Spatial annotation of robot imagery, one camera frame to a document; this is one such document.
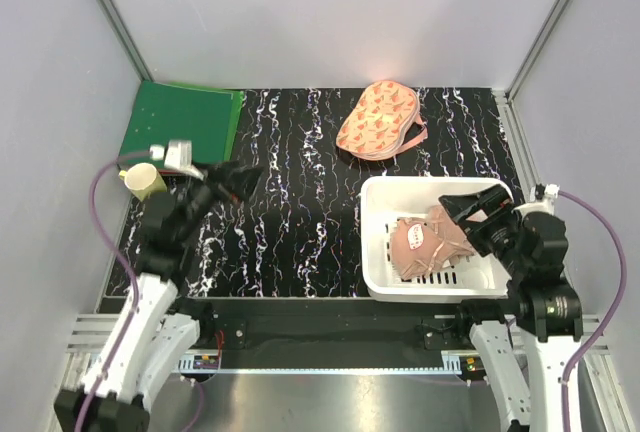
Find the pink bra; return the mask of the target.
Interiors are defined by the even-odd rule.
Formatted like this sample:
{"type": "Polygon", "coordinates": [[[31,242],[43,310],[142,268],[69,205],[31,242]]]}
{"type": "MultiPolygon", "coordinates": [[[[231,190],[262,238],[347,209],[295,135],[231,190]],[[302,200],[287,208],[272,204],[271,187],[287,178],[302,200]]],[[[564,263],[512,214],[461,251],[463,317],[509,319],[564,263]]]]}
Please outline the pink bra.
{"type": "Polygon", "coordinates": [[[401,280],[440,272],[476,254],[442,205],[427,216],[401,217],[390,235],[390,260],[401,280]]]}

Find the tulip print mesh laundry bag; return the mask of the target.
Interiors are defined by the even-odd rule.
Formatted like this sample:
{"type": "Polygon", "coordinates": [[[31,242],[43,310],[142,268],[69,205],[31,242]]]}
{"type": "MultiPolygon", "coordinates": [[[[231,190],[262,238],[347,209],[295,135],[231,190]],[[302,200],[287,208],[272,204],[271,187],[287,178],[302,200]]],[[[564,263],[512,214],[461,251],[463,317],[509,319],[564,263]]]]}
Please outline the tulip print mesh laundry bag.
{"type": "Polygon", "coordinates": [[[417,93],[398,82],[382,80],[364,89],[339,128],[336,146],[362,160],[384,161],[427,137],[417,93]]]}

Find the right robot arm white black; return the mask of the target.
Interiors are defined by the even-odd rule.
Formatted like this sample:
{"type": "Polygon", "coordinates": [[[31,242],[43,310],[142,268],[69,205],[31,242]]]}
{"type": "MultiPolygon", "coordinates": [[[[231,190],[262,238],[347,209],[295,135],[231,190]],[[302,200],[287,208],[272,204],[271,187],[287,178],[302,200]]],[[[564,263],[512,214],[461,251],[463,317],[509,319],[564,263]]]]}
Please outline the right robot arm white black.
{"type": "Polygon", "coordinates": [[[537,185],[517,206],[494,185],[439,202],[476,252],[508,273],[504,299],[462,301],[454,336],[475,348],[503,431],[579,431],[579,387],[571,372],[583,313],[564,275],[566,225],[554,213],[559,188],[537,185]]]}

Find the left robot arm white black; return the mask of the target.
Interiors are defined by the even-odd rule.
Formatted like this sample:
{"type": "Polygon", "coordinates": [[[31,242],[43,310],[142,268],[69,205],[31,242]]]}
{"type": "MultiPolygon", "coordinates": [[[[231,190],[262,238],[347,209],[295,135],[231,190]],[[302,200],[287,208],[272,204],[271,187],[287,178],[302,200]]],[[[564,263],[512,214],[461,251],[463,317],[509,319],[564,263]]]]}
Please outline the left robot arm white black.
{"type": "Polygon", "coordinates": [[[262,172],[224,162],[206,167],[183,195],[145,199],[138,259],[118,258],[131,279],[129,295],[92,367],[55,399],[62,430],[148,429],[155,399],[181,356],[217,336],[212,306],[178,296],[194,258],[191,237],[215,205],[248,201],[262,172]]]}

